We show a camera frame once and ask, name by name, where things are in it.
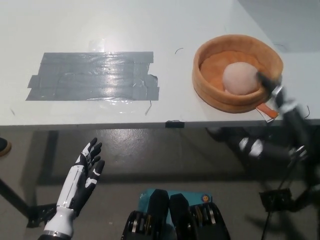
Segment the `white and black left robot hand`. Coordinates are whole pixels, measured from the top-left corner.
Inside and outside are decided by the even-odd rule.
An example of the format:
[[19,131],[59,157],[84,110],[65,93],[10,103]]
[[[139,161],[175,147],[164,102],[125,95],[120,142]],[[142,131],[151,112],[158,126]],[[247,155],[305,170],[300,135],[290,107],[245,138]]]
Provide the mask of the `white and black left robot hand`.
[[93,138],[81,151],[65,178],[56,212],[44,227],[40,240],[70,240],[74,220],[92,195],[103,172],[105,161],[99,156],[102,143]]

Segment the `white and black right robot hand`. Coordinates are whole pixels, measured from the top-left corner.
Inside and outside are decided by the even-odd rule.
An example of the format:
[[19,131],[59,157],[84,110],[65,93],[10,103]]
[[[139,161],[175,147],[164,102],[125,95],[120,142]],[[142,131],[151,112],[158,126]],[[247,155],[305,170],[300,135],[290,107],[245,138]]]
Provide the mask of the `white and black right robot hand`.
[[242,137],[237,141],[239,150],[253,158],[299,162],[306,160],[312,154],[311,137],[297,102],[286,97],[285,88],[282,84],[271,80],[261,72],[257,72],[256,77],[268,95],[274,100],[282,117],[282,122],[293,133],[293,139],[297,146],[285,148],[248,136]]

